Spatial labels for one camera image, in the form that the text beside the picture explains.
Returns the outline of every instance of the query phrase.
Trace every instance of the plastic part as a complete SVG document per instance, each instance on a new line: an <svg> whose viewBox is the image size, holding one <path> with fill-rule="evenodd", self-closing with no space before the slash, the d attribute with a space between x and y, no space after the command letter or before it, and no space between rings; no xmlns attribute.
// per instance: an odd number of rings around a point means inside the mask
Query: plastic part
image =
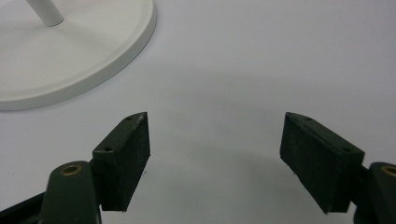
<svg viewBox="0 0 396 224"><path fill-rule="evenodd" d="M102 210L126 211L150 155L147 113L124 119L92 154Z"/></svg>
<svg viewBox="0 0 396 224"><path fill-rule="evenodd" d="M73 161L53 170L38 223L97 224L100 220L91 165Z"/></svg>
<svg viewBox="0 0 396 224"><path fill-rule="evenodd" d="M156 24L152 0L53 0L64 21L46 27L25 1L0 6L0 110L51 105L125 67Z"/></svg>
<svg viewBox="0 0 396 224"><path fill-rule="evenodd" d="M64 20L64 17L59 12L58 8L51 0L26 0L32 9L37 13L38 17L48 27L58 25Z"/></svg>
<svg viewBox="0 0 396 224"><path fill-rule="evenodd" d="M363 151L315 120L287 113L280 157L324 213L347 211Z"/></svg>

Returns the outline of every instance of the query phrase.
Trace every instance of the white circular base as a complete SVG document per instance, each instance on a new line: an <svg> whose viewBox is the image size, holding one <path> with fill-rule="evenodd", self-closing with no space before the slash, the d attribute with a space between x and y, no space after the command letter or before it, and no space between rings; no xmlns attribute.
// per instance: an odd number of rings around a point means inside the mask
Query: white circular base
<svg viewBox="0 0 396 224"><path fill-rule="evenodd" d="M47 27L25 0L0 5L0 110L61 102L118 73L149 41L152 0L54 0Z"/></svg>

